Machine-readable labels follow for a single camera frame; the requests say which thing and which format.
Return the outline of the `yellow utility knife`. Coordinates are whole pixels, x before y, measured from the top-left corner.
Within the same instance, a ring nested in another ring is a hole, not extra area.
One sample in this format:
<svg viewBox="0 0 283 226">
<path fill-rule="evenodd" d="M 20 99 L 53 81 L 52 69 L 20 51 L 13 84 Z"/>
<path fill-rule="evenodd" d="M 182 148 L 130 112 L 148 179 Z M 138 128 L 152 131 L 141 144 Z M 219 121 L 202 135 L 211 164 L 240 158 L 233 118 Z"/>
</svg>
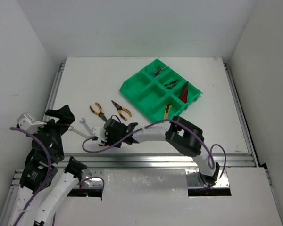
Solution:
<svg viewBox="0 0 283 226">
<path fill-rule="evenodd" d="M 172 108 L 171 104 L 166 105 L 163 119 L 168 119 L 171 108 Z"/>
</svg>

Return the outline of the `blue red handle screwdriver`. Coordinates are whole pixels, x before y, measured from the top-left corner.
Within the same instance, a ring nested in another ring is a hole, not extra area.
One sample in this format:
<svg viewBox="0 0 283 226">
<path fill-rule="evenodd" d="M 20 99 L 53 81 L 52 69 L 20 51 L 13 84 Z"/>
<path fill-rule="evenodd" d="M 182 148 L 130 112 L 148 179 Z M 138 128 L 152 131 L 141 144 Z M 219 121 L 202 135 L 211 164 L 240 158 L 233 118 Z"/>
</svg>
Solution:
<svg viewBox="0 0 283 226">
<path fill-rule="evenodd" d="M 159 74 L 160 74 L 161 71 L 163 71 L 163 70 L 165 70 L 165 69 L 167 69 L 167 68 L 169 68 L 169 67 L 170 67 L 170 66 L 168 65 L 168 66 L 165 66 L 165 67 L 163 67 L 163 68 L 158 68 L 157 70 L 151 72 L 150 75 L 153 75 L 154 78 L 156 78 L 156 77 L 159 76 Z"/>
</svg>

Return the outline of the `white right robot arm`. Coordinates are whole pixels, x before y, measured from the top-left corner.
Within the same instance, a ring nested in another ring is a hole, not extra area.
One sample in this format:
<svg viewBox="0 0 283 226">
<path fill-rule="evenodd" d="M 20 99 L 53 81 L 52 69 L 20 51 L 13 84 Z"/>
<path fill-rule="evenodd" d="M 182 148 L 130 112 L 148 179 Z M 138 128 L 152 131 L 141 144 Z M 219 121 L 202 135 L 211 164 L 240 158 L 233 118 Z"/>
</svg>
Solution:
<svg viewBox="0 0 283 226">
<path fill-rule="evenodd" d="M 213 186 L 218 179 L 220 166 L 212 151 L 204 144 L 203 131 L 180 116 L 160 120 L 142 127 L 138 123 L 125 125 L 109 119 L 103 126 L 105 143 L 120 147 L 150 141 L 168 142 L 180 154 L 191 157 L 199 167 L 202 184 Z"/>
</svg>

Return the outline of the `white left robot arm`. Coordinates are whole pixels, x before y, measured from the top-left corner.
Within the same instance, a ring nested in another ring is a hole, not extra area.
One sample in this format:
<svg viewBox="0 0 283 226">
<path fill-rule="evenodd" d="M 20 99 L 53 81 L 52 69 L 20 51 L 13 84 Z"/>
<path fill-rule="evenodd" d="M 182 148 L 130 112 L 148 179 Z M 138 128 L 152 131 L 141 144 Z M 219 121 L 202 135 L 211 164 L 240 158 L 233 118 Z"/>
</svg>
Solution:
<svg viewBox="0 0 283 226">
<path fill-rule="evenodd" d="M 56 165 L 64 159 L 62 135 L 75 117 L 68 105 L 47 110 L 49 121 L 37 121 L 24 113 L 11 131 L 24 133 L 32 139 L 31 151 L 19 182 L 16 201 L 8 220 L 10 226 L 48 226 L 69 192 L 82 180 L 87 166 L 70 157 L 58 183 L 51 183 L 58 173 Z"/>
</svg>

